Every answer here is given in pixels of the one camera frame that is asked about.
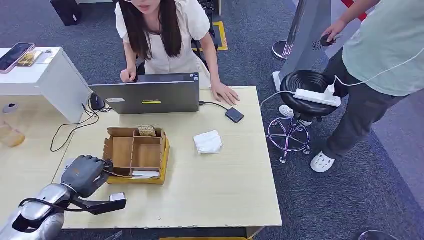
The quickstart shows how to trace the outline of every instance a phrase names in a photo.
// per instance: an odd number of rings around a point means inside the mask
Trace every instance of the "mouse cable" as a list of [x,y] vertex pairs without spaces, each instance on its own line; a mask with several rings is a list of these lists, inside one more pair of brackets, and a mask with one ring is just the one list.
[[[65,124],[62,124],[62,125],[60,125],[60,126],[59,126],[59,128],[57,129],[56,133],[55,133],[55,134],[54,134],[54,136],[53,136],[53,139],[51,140],[51,144],[50,144],[50,151],[51,151],[52,153],[55,153],[55,152],[57,152],[57,151],[61,150],[62,148],[64,148],[64,147],[65,147],[65,145],[68,143],[69,139],[71,138],[72,134],[73,134],[76,130],[81,129],[81,128],[84,128],[84,127],[87,127],[87,126],[91,126],[91,125],[96,124],[96,123],[99,121],[99,119],[100,119],[100,117],[99,117],[99,115],[98,115],[98,113],[99,113],[99,112],[106,113],[106,112],[109,112],[109,111],[111,110],[111,108],[110,108],[110,107],[108,107],[108,108],[106,108],[106,109],[101,109],[101,110],[98,110],[98,111],[94,111],[94,110],[92,109],[91,105],[90,105],[89,103],[87,103],[87,104],[88,104],[88,108],[89,108],[90,110],[87,110],[86,106],[84,106],[84,104],[82,104],[82,103],[81,103],[82,108],[84,109],[84,112],[88,115],[88,118],[87,118],[86,120],[84,120],[84,121],[82,121],[82,122],[78,122],[78,123],[65,123]],[[95,122],[92,122],[92,123],[89,123],[89,124],[86,124],[86,125],[82,125],[82,126],[78,126],[78,127],[74,128],[74,129],[73,129],[73,130],[69,133],[69,135],[67,136],[66,141],[62,144],[62,146],[60,146],[59,148],[57,148],[57,149],[54,149],[54,150],[53,150],[53,143],[55,142],[55,138],[56,138],[56,136],[58,135],[58,133],[59,133],[59,131],[61,130],[61,128],[62,128],[62,127],[64,127],[64,126],[72,126],[72,125],[80,125],[80,124],[84,124],[84,123],[86,123],[88,120],[93,119],[93,118],[96,118]]]
[[215,103],[215,102],[210,102],[210,101],[199,101],[199,105],[200,105],[200,106],[203,106],[203,105],[205,105],[205,104],[213,104],[213,105],[216,105],[216,106],[218,106],[218,107],[221,107],[221,108],[223,108],[223,109],[225,109],[225,110],[229,111],[229,109],[228,109],[228,108],[226,108],[225,106],[223,106],[223,105],[221,105],[221,104],[218,104],[218,103]]
[[353,87],[353,86],[358,86],[358,85],[361,85],[361,84],[364,84],[364,83],[368,83],[369,81],[375,79],[376,77],[378,77],[378,76],[380,76],[380,75],[382,75],[384,73],[387,73],[387,72],[389,72],[389,71],[391,71],[391,70],[393,70],[393,69],[395,69],[397,67],[400,67],[400,66],[402,66],[404,64],[409,63],[410,61],[416,59],[423,52],[424,52],[424,47],[421,49],[421,51],[419,51],[415,56],[411,57],[410,59],[408,59],[408,60],[406,60],[406,61],[404,61],[404,62],[402,62],[402,63],[400,63],[400,64],[398,64],[396,66],[393,66],[393,67],[391,67],[391,68],[389,68],[389,69],[387,69],[385,71],[382,71],[379,74],[371,77],[370,79],[368,79],[366,81],[361,81],[361,82],[358,82],[358,83],[355,83],[355,84],[346,84],[346,83],[342,82],[342,80],[340,80],[340,78],[337,75],[334,75],[334,83],[336,83],[336,81],[339,81],[342,85],[347,86],[347,87]]
[[44,204],[44,205],[47,205],[49,207],[52,207],[54,209],[59,209],[59,210],[66,211],[66,212],[75,212],[75,213],[87,212],[87,209],[84,209],[84,208],[73,209],[73,208],[61,207],[61,206],[58,206],[56,204],[53,204],[53,203],[50,203],[48,201],[44,201],[44,200],[41,200],[41,199],[38,199],[38,198],[26,198],[19,203],[19,207],[22,207],[26,202],[40,203],[40,204]]

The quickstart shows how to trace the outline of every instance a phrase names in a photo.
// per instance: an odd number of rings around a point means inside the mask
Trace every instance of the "white power cable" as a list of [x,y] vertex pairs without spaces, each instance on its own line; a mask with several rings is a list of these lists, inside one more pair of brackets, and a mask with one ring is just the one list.
[[295,95],[295,94],[296,94],[294,91],[278,91],[278,92],[276,92],[276,93],[272,94],[271,96],[269,96],[267,99],[263,100],[263,102],[260,104],[260,109],[262,109],[262,106],[264,105],[264,103],[265,103],[266,101],[270,100],[270,99],[271,99],[271,98],[273,98],[275,95],[282,94],[282,93],[293,94],[293,95]]
[[373,80],[373,79],[375,79],[376,77],[378,77],[378,76],[380,76],[380,75],[382,75],[382,74],[384,74],[384,73],[386,73],[386,72],[388,72],[388,71],[391,71],[391,70],[393,70],[393,69],[395,69],[395,68],[397,68],[397,67],[400,67],[400,66],[402,66],[402,65],[404,65],[404,64],[406,64],[406,63],[409,63],[410,61],[412,61],[412,60],[414,60],[414,59],[416,59],[422,52],[424,52],[424,48],[423,49],[421,49],[421,51],[419,51],[419,53],[417,54],[417,55],[415,55],[415,56],[413,56],[412,58],[410,58],[409,60],[407,60],[407,61],[405,61],[405,62],[403,62],[403,63],[401,63],[401,64],[398,64],[398,65],[396,65],[396,66],[394,66],[394,67],[392,67],[392,68],[389,68],[389,69],[387,69],[387,70],[385,70],[385,71],[382,71],[382,72],[380,72],[379,74],[377,74],[377,75],[375,75],[375,76],[373,76],[373,77],[371,77],[370,79],[368,79],[368,80],[366,80],[366,81],[361,81],[361,82],[359,82],[359,83],[355,83],[355,84],[346,84],[346,83],[343,83],[342,82],[342,80],[340,80],[340,78],[337,76],[337,75],[334,75],[334,82],[336,82],[336,80],[338,80],[342,85],[345,85],[345,86],[347,86],[347,87],[353,87],[353,86],[358,86],[358,85],[360,85],[360,84],[364,84],[364,83],[367,83],[367,82],[369,82],[369,81],[371,81],[371,80]]

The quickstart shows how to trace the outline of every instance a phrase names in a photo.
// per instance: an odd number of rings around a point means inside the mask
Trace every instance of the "robotic arm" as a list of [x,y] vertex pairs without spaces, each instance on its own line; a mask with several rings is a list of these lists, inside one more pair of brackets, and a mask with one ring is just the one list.
[[[89,212],[93,215],[124,209],[123,192],[112,194],[109,201],[89,201],[112,171],[109,160],[79,156],[63,173],[60,184],[50,184],[37,197],[23,200],[0,230],[1,240],[53,240],[65,222],[64,212]],[[71,204],[80,209],[68,208]]]

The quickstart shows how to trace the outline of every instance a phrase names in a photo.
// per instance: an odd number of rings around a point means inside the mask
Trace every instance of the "white sandal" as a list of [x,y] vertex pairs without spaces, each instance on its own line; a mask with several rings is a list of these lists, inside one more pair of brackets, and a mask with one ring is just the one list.
[[334,161],[335,159],[329,158],[323,152],[320,152],[310,162],[310,167],[317,173],[323,173],[333,166]]
[[[287,105],[281,105],[279,107],[279,112],[284,116],[284,117],[288,117],[288,118],[293,118],[295,116],[295,113],[293,112],[293,109],[291,109],[289,106]],[[305,121],[305,120],[300,120],[299,121],[303,126],[305,127],[309,127],[312,125],[311,121]]]

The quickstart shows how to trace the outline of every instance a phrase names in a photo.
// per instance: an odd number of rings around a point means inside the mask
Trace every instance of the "cardboard box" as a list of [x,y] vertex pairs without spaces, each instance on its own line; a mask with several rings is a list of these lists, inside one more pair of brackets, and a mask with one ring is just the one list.
[[161,128],[156,136],[140,136],[138,128],[110,127],[104,140],[103,159],[113,162],[108,184],[164,184],[170,143]]

